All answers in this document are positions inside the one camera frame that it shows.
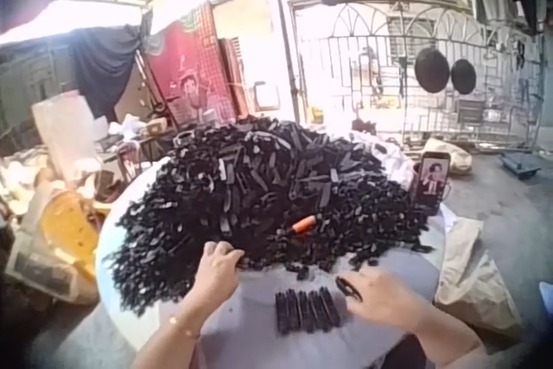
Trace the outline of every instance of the hanging pot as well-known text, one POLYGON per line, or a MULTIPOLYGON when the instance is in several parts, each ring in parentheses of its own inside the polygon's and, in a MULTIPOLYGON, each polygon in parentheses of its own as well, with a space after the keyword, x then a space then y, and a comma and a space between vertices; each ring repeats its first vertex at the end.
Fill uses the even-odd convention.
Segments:
POLYGON ((426 92, 442 91, 449 80, 449 64, 436 48, 425 48, 415 59, 415 77, 426 92))
POLYGON ((460 59, 451 67, 451 83, 460 95, 468 95, 476 87, 476 70, 468 60, 460 59))

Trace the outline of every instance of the person's left hand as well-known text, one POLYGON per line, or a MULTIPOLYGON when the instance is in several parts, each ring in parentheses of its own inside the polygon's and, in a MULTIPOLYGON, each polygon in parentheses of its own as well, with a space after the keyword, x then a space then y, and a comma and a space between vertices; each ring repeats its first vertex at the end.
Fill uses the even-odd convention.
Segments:
POLYGON ((218 309, 238 287, 236 264, 243 256, 244 251, 235 250, 228 242, 207 242, 185 304, 206 316, 218 309))

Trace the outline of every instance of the white round table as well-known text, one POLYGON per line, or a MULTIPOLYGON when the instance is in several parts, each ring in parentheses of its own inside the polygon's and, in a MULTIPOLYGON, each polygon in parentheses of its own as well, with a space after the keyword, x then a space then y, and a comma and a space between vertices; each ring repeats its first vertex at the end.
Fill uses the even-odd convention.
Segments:
MULTIPOLYGON (((100 298, 123 337, 139 349, 168 319, 177 307, 157 303, 137 317, 122 311, 120 297, 113 286, 108 263, 104 258, 124 241, 125 230, 116 226, 132 200, 142 197, 155 180, 161 163, 137 177, 113 204, 102 228, 97 249, 96 272, 100 298)), ((422 242, 435 247, 430 254, 394 249, 380 259, 380 266, 397 273, 413 290, 431 301, 434 297, 445 248, 445 232, 453 226, 455 216, 444 205, 438 216, 429 219, 430 230, 422 242)), ((334 267, 347 269, 341 260, 334 267)), ((202 329, 201 350, 208 369, 320 369, 362 368, 385 356, 404 336, 401 330, 349 318, 343 327, 330 333, 292 334, 280 337, 275 329, 274 295, 289 288, 311 290, 328 286, 337 294, 334 275, 320 270, 315 279, 296 281, 296 275, 283 269, 242 272, 236 293, 207 321, 202 329)), ((345 304, 338 303, 339 309, 345 304)))

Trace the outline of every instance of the red cloth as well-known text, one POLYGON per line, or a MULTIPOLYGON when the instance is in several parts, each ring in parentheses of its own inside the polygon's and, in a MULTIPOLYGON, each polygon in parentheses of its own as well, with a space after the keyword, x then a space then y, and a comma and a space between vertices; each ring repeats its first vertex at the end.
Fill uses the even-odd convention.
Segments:
POLYGON ((178 124, 195 120, 209 108, 220 120, 236 117, 210 3, 153 35, 147 52, 151 71, 178 124))

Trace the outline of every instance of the person's right hand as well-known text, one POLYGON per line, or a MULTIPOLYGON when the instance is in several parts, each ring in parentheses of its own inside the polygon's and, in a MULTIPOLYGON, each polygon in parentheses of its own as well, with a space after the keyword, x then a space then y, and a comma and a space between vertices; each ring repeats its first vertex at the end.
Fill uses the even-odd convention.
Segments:
POLYGON ((413 332, 429 306, 397 276, 379 268, 348 271, 340 276, 363 297, 362 302, 347 297, 347 309, 365 320, 413 332))

